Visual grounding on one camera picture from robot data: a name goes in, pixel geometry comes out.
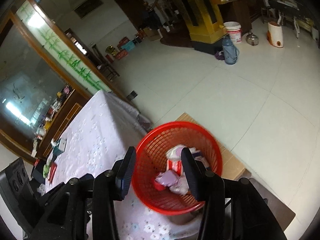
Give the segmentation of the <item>white plastic bag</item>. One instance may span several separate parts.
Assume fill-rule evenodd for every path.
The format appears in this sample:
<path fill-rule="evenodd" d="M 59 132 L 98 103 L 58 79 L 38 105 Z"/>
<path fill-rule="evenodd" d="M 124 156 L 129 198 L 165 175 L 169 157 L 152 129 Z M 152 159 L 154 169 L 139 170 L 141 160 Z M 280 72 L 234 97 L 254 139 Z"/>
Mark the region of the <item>white plastic bag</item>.
<path fill-rule="evenodd" d="M 177 183 L 169 187 L 169 190 L 180 196 L 184 196 L 189 192 L 189 185 L 185 176 L 180 176 Z"/>

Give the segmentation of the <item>red and white package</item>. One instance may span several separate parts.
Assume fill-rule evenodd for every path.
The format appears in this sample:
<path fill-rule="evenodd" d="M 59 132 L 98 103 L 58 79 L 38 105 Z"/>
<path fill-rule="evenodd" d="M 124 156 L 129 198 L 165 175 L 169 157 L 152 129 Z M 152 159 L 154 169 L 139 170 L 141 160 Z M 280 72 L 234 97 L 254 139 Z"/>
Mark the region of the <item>red and white package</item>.
<path fill-rule="evenodd" d="M 184 174 L 183 165 L 181 161 L 182 150 L 185 148 L 185 145 L 177 145 L 173 148 L 169 149 L 166 152 L 167 158 L 167 168 L 166 170 L 174 171 L 178 176 L 182 176 Z M 195 147 L 189 148 L 193 158 L 196 161 L 200 161 L 206 170 L 210 170 L 210 165 L 202 152 Z"/>

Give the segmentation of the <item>purple and red wrapper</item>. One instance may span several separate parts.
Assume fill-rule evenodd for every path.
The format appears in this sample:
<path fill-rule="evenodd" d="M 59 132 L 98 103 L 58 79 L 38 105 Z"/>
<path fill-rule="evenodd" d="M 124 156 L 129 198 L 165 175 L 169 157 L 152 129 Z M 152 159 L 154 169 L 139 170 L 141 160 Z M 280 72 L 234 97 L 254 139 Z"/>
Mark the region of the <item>purple and red wrapper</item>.
<path fill-rule="evenodd" d="M 163 191 L 167 187 L 174 186 L 178 183 L 179 176 L 172 170 L 167 170 L 165 172 L 160 172 L 155 176 L 153 180 L 153 185 L 156 190 Z"/>

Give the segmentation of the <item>red mesh trash basket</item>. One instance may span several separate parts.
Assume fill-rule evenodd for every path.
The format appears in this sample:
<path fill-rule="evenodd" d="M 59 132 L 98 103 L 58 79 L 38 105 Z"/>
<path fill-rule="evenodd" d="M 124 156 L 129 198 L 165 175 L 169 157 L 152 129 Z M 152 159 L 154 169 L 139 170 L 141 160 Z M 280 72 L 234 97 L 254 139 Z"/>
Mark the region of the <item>red mesh trash basket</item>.
<path fill-rule="evenodd" d="M 172 170 L 182 176 L 182 148 L 187 147 L 204 160 L 206 168 L 222 173 L 222 157 L 215 138 L 202 126 L 187 121 L 173 121 L 149 132 L 136 148 L 132 186 L 147 207 L 167 216 L 182 215 L 203 207 L 189 193 L 173 193 L 155 181 L 160 173 Z"/>

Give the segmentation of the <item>green cloth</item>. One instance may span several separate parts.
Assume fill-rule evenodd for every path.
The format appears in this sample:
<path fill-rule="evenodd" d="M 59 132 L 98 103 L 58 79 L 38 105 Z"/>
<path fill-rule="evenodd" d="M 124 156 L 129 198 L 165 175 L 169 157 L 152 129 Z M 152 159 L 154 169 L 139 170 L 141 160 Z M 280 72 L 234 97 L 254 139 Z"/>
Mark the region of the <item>green cloth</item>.
<path fill-rule="evenodd" d="M 43 178 L 46 179 L 48 177 L 48 174 L 50 172 L 50 166 L 45 164 L 43 166 Z"/>

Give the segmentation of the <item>cardboard sheet on floor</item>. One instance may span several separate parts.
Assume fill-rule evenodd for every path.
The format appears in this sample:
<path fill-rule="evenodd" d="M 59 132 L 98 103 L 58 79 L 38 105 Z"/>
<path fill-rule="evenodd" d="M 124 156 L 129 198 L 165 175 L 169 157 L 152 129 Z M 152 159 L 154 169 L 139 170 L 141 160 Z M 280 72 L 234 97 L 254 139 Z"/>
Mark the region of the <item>cardboard sheet on floor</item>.
<path fill-rule="evenodd" d="M 238 180 L 245 172 L 244 164 L 187 113 L 183 113 L 170 125 L 167 139 L 173 146 L 181 144 L 200 150 L 212 167 L 216 167 L 217 154 L 220 153 L 222 178 Z"/>

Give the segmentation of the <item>teal tissue box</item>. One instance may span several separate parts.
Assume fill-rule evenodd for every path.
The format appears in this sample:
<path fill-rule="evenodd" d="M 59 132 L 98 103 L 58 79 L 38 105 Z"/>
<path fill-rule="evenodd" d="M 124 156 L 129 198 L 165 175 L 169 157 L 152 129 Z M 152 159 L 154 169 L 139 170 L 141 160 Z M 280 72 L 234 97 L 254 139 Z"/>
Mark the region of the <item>teal tissue box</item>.
<path fill-rule="evenodd" d="M 53 155 L 59 156 L 62 154 L 66 149 L 67 140 L 64 138 L 60 138 L 57 141 L 51 140 L 51 145 L 53 147 Z"/>

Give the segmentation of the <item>purple floral bed sheet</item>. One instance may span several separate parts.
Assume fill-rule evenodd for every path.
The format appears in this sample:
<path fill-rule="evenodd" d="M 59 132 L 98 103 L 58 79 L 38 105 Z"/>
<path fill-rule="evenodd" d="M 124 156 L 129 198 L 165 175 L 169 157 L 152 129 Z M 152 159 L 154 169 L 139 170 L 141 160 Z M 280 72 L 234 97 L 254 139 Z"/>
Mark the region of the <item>purple floral bed sheet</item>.
<path fill-rule="evenodd" d="M 146 135 L 149 120 L 111 92 L 96 92 L 61 134 L 65 151 L 55 161 L 52 182 L 46 191 L 71 178 L 89 173 L 96 177 L 122 159 L 130 146 Z M 130 189 L 114 204 L 120 239 L 184 239 L 197 235 L 201 214 L 164 216 L 145 206 Z"/>

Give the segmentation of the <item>wooden headboard cabinet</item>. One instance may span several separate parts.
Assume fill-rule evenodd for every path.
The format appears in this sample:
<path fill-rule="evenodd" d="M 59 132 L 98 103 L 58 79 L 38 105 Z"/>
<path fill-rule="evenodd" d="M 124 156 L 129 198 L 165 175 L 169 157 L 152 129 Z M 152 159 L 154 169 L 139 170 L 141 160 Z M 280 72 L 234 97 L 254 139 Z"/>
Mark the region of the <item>wooden headboard cabinet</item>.
<path fill-rule="evenodd" d="M 35 158 L 46 159 L 52 150 L 51 140 L 56 141 L 82 110 L 90 97 L 84 97 L 77 90 L 73 90 L 66 98 L 57 113 L 54 114 L 50 126 L 46 129 L 42 140 L 36 147 Z"/>

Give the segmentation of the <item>blue grey thermos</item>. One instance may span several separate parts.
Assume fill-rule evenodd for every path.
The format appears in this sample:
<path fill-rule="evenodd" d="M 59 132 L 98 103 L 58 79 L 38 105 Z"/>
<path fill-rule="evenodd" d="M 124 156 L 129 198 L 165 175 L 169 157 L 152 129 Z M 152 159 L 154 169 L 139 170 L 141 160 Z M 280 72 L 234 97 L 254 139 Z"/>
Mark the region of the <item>blue grey thermos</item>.
<path fill-rule="evenodd" d="M 232 40 L 226 35 L 222 40 L 223 54 L 225 57 L 225 63 L 228 65 L 234 65 L 238 61 L 239 50 L 233 44 Z"/>

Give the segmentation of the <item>metal kettle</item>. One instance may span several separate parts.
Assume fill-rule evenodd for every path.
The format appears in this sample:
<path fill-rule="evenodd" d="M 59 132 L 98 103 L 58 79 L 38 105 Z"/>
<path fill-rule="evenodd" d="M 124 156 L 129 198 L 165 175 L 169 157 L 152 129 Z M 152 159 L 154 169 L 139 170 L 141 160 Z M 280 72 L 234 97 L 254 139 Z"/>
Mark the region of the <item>metal kettle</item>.
<path fill-rule="evenodd" d="M 246 42 L 251 46 L 257 46 L 259 44 L 259 38 L 250 30 L 246 36 Z"/>

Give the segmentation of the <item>white orange appliance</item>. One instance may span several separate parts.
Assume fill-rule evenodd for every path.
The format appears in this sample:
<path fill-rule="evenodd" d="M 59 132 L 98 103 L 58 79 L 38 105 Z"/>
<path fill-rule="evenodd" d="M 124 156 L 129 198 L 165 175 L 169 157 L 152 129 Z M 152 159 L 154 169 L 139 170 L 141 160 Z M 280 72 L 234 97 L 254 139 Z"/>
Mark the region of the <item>white orange appliance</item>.
<path fill-rule="evenodd" d="M 268 22 L 268 31 L 267 31 L 267 40 L 270 45 L 283 48 L 283 31 L 281 25 L 277 24 L 276 22 Z"/>

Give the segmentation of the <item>white plastic bucket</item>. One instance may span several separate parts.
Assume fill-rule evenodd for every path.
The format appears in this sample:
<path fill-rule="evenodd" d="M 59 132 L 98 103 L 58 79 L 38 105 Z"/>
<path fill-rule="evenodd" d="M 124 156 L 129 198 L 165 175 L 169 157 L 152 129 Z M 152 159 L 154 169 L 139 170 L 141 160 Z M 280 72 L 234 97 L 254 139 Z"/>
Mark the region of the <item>white plastic bucket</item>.
<path fill-rule="evenodd" d="M 242 29 L 241 29 L 240 23 L 230 21 L 230 22 L 225 22 L 223 25 L 233 43 L 242 42 Z"/>

